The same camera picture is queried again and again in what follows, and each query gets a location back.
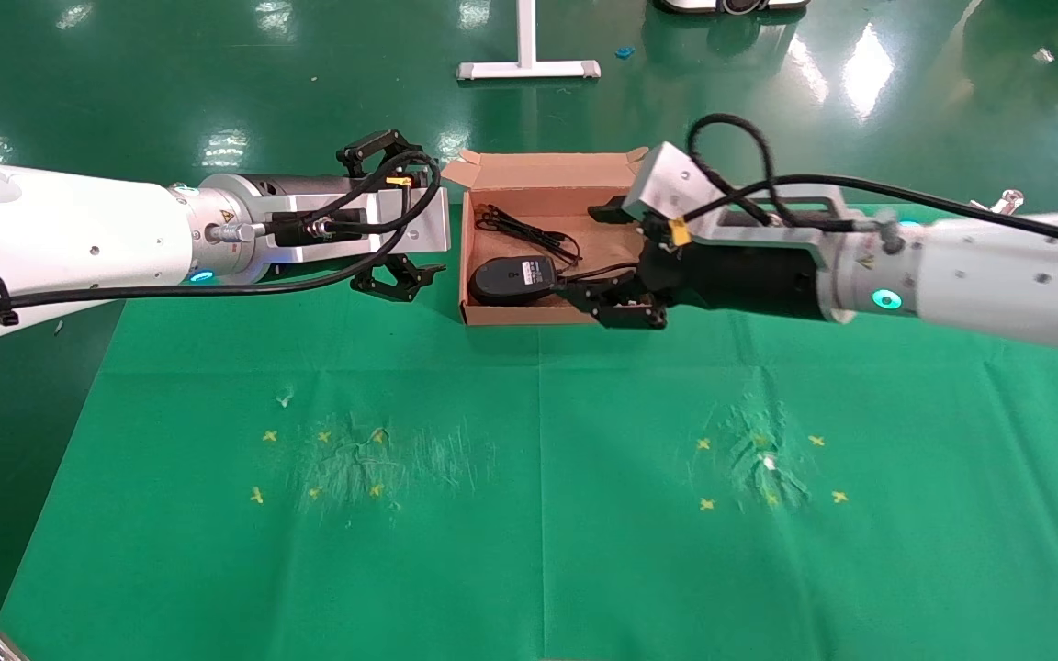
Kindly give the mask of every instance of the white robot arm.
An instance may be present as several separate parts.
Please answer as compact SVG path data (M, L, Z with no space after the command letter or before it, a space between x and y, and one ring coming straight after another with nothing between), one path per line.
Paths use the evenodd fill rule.
M383 149L388 164L430 171L383 164L367 178L362 160ZM348 274L354 289L412 300L441 268L404 254L450 247L445 191L420 151L383 131L339 151L349 177L215 175L198 188L0 166L0 335L118 297L293 290L255 283L273 268L353 255L372 260ZM387 225L398 226L373 231ZM396 283L373 280L377 267ZM68 302L29 302L53 292Z
M752 128L722 116L698 126ZM761 134L751 135L768 154ZM663 143L642 163L628 196L591 209L597 221L638 224L647 241L636 271L567 284L562 295L608 327L663 328L668 307L692 305L839 324L856 313L913 316L1058 347L1058 213L1008 217L1021 204L1013 194L993 209L974 209L888 192L977 217L923 226L891 213L867 218L825 181L880 192L889 185L773 178L769 167L768 177L773 184L734 191L698 159ZM751 210L722 204L727 198Z

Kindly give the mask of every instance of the white metal stand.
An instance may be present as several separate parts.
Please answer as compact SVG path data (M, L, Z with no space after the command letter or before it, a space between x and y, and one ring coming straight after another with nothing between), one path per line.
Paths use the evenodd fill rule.
M570 59L568 62L537 60L537 1L517 0L517 61L464 62L459 65L459 80L482 78L600 78L602 70L595 59Z

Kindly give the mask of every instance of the yellow label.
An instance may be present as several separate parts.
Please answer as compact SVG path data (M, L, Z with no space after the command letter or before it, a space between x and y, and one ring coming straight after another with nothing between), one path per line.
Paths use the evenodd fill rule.
M685 217L669 220L668 228L672 231L672 244L674 246L687 246L688 243L693 242L693 235L689 234Z

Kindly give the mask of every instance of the cardboard box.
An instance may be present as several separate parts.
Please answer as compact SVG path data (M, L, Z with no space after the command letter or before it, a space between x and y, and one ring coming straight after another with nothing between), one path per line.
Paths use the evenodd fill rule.
M601 225L588 206L624 196L645 147L625 154L477 154L463 150L443 168L445 179L467 188L462 196L462 246L459 250L459 315L468 326L592 324L594 319L547 296L521 307L482 306L471 300L468 279L479 264L495 258L542 254L540 247L498 232L476 229L476 208L495 205L513 218L542 229L569 234L582 247L576 272L638 259L643 238L632 225Z

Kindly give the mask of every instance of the white stand base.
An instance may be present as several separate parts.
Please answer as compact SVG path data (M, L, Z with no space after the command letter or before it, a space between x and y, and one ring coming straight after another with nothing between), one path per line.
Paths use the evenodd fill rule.
M560 62L464 62L459 65L459 80L489 78L601 78L602 70L595 59L570 59Z

